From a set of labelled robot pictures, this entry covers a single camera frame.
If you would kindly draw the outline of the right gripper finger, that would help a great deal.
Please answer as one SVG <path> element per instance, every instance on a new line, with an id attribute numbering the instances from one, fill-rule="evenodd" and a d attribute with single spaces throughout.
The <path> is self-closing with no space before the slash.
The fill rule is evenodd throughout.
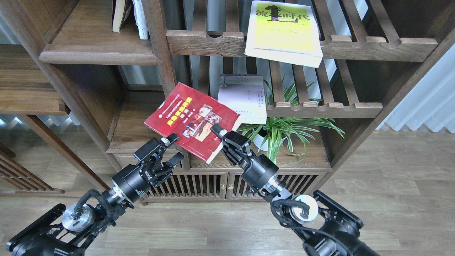
<path id="1" fill-rule="evenodd" d="M 224 138 L 227 134 L 226 129 L 222 128 L 218 123 L 214 124 L 210 129 L 218 138 Z"/>

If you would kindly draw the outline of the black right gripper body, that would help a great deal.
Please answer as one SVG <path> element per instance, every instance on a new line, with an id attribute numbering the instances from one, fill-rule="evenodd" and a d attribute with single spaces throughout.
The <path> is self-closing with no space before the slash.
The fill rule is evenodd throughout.
<path id="1" fill-rule="evenodd" d="M 232 166 L 239 166 L 242 179 L 255 191 L 276 191 L 278 167 L 266 155 L 255 155 L 250 149 L 251 141 L 235 131 L 220 131 L 222 151 Z"/>

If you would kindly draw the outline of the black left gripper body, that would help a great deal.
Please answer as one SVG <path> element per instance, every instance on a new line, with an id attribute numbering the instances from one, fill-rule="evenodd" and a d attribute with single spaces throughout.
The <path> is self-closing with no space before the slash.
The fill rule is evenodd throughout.
<path id="1" fill-rule="evenodd" d="M 115 191 L 112 197 L 117 202 L 123 200 L 136 202 L 151 188 L 161 185 L 171 177 L 174 168 L 168 168 L 166 162 L 162 162 L 164 152 L 168 148 L 160 140 L 152 138 L 135 151 L 134 157 L 138 163 L 129 164 L 112 176 Z"/>

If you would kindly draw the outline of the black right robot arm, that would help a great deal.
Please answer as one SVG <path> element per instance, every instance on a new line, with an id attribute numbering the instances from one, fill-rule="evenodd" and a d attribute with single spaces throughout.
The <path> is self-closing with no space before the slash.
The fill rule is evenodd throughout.
<path id="1" fill-rule="evenodd" d="M 376 256 L 359 239 L 362 220 L 321 191 L 292 195 L 277 177 L 278 167 L 265 155 L 250 150 L 250 140 L 218 124 L 212 129 L 221 139 L 226 159 L 244 170 L 242 179 L 251 192 L 270 203 L 281 226 L 290 228 L 302 240 L 309 256 Z"/>

